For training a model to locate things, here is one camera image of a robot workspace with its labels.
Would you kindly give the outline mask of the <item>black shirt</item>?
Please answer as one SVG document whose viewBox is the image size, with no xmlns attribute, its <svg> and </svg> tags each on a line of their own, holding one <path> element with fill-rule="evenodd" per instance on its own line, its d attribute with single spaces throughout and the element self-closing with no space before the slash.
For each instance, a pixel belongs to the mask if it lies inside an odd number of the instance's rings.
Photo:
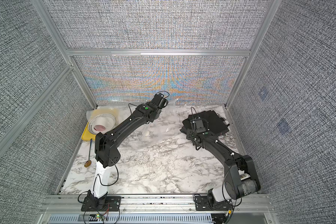
<svg viewBox="0 0 336 224">
<path fill-rule="evenodd" d="M 187 119 L 183 121 L 183 127 L 180 132 L 187 133 L 187 129 L 193 129 L 193 119 L 204 119 L 204 126 L 209 129 L 215 136 L 219 137 L 229 132 L 229 125 L 226 124 L 226 119 L 217 114 L 214 110 L 203 111 L 193 115 L 189 115 Z"/>
</svg>

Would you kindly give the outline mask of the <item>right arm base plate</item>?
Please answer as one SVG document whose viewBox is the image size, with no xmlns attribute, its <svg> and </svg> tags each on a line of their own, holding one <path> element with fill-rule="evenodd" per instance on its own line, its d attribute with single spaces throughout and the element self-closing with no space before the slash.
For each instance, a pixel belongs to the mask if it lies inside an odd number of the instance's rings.
<svg viewBox="0 0 336 224">
<path fill-rule="evenodd" d="M 228 211 L 232 208 L 227 201 L 217 202 L 210 196 L 195 194 L 193 201 L 197 211 Z"/>
</svg>

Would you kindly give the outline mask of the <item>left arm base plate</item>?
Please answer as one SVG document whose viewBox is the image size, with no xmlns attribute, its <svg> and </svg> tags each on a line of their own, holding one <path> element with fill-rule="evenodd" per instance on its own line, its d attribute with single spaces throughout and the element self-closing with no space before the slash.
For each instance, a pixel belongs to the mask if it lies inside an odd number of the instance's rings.
<svg viewBox="0 0 336 224">
<path fill-rule="evenodd" d="M 122 197 L 101 197 L 96 199 L 93 196 L 86 196 L 81 211 L 119 211 Z"/>
</svg>

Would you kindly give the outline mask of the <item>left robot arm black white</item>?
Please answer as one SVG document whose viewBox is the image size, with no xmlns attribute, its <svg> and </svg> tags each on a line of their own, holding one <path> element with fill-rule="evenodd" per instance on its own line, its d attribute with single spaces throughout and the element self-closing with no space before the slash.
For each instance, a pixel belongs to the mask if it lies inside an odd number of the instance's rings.
<svg viewBox="0 0 336 224">
<path fill-rule="evenodd" d="M 113 130 L 96 135 L 95 139 L 95 159 L 97 161 L 94 184 L 91 193 L 95 198 L 102 198 L 107 194 L 107 188 L 111 168 L 116 168 L 116 163 L 120 160 L 118 147 L 136 129 L 142 125 L 154 122 L 167 102 L 154 104 L 147 102 L 135 108 L 132 114 L 120 123 Z"/>
</svg>

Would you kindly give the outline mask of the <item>clear plastic vacuum bag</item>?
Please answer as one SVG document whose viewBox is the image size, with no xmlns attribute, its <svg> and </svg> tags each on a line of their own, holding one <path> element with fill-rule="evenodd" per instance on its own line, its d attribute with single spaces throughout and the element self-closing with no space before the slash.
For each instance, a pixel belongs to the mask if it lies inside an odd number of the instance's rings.
<svg viewBox="0 0 336 224">
<path fill-rule="evenodd" d="M 126 156 L 129 151 L 142 150 L 156 144 L 163 143 L 165 140 L 179 135 L 183 119 L 180 118 L 180 100 L 178 98 L 169 99 L 169 104 L 162 109 L 160 116 L 152 123 L 142 125 L 131 133 L 118 147 L 121 156 Z M 118 124 L 122 123 L 130 116 L 139 103 L 132 105 L 114 102 L 100 107 L 110 107 L 118 109 Z"/>
</svg>

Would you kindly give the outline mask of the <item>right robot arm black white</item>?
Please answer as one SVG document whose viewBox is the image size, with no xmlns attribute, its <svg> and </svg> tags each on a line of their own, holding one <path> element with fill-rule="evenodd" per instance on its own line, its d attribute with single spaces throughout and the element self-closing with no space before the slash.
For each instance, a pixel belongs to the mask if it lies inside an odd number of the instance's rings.
<svg viewBox="0 0 336 224">
<path fill-rule="evenodd" d="M 188 129 L 186 135 L 196 150 L 203 148 L 209 151 L 224 167 L 222 184 L 208 191 L 208 205 L 211 208 L 260 191 L 261 185 L 250 156 L 235 153 L 208 131 Z"/>
</svg>

